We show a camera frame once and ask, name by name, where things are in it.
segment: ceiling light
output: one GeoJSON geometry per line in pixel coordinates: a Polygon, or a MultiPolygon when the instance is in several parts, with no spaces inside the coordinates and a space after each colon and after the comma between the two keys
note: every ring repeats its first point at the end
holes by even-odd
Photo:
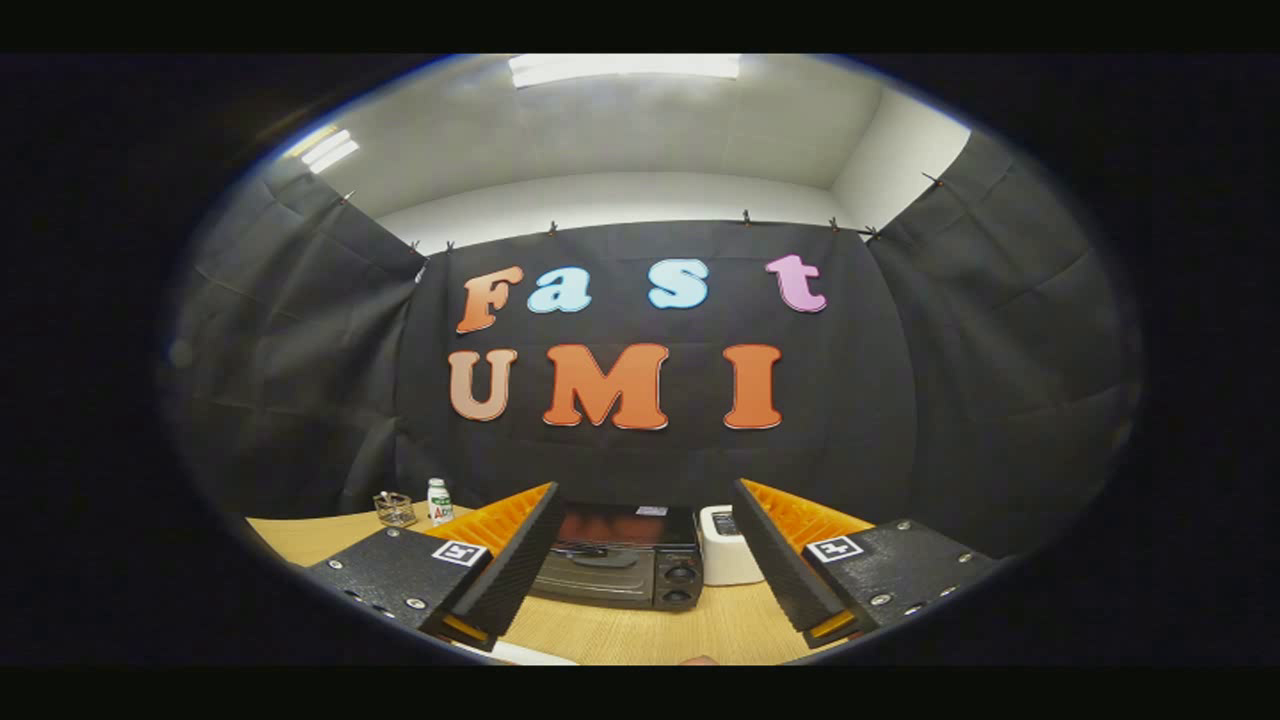
{"type": "Polygon", "coordinates": [[[532,54],[508,60],[516,87],[612,74],[676,74],[736,79],[740,54],[532,54]]]}
{"type": "Polygon", "coordinates": [[[338,129],[338,126],[325,126],[325,127],[315,131],[314,133],[311,133],[311,135],[306,136],[305,138],[302,138],[301,142],[298,142],[297,145],[294,145],[293,147],[291,147],[289,151],[284,154],[284,156],[285,158],[297,158],[298,155],[302,155],[303,152],[306,152],[307,150],[310,150],[312,145],[315,145],[315,143],[320,142],[321,140],[329,137],[337,129],[338,129]]]}
{"type": "Polygon", "coordinates": [[[325,168],[328,168],[329,165],[333,165],[338,160],[342,160],[347,155],[351,155],[356,150],[360,150],[360,146],[356,145],[355,140],[348,140],[347,142],[343,142],[338,147],[334,147],[332,151],[329,151],[324,156],[321,156],[315,163],[311,163],[311,172],[312,173],[319,173],[319,172],[324,170],[325,168]]]}
{"type": "Polygon", "coordinates": [[[347,142],[348,140],[351,140],[351,133],[347,131],[342,131],[337,135],[333,135],[320,145],[316,145],[314,150],[303,155],[302,161],[310,165],[316,160],[319,160],[320,158],[323,158],[325,152],[333,150],[334,147],[338,147],[339,145],[347,142]]]}

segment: light blue letter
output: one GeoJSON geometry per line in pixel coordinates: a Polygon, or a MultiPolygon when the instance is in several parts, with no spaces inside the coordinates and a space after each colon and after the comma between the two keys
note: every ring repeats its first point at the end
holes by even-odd
{"type": "Polygon", "coordinates": [[[529,309],[534,313],[577,313],[591,304],[591,297],[586,295],[586,283],[591,282],[591,273],[582,268],[559,268],[538,278],[538,287],[529,296],[529,309]]]}
{"type": "Polygon", "coordinates": [[[649,291],[649,302],[660,310],[700,305],[707,300],[703,278],[708,274],[701,260],[660,260],[649,268],[649,282],[662,288],[649,291]]]}

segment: wooden table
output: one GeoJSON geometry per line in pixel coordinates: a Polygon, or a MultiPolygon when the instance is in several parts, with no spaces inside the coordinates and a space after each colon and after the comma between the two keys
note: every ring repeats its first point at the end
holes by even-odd
{"type": "MultiPolygon", "coordinates": [[[[426,502],[413,505],[428,518],[426,502]]],[[[457,516],[468,510],[454,507],[457,516]]],[[[248,519],[297,565],[314,565],[381,529],[375,512],[310,520],[248,519]]],[[[410,530],[426,530],[419,520],[410,530]]],[[[621,610],[526,597],[500,641],[580,665],[678,665],[708,656],[722,665],[778,665],[812,655],[765,583],[704,588],[684,612],[621,610]]]]}

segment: white label sticker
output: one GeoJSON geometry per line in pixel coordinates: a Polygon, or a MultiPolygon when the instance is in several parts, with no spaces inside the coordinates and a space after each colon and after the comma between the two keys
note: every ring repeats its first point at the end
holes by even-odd
{"type": "Polygon", "coordinates": [[[812,542],[806,547],[823,562],[833,562],[863,553],[863,548],[845,536],[812,542]]]}
{"type": "Polygon", "coordinates": [[[433,552],[431,557],[470,568],[475,565],[476,560],[480,560],[485,552],[489,552],[489,548],[481,544],[467,544],[465,542],[449,541],[442,544],[440,550],[433,552]]]}

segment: oven door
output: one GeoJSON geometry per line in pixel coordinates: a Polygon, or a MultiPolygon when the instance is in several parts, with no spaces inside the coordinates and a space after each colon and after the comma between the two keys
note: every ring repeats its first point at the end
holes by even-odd
{"type": "Polygon", "coordinates": [[[556,547],[530,594],[609,607],[653,607],[653,550],[556,547]]]}

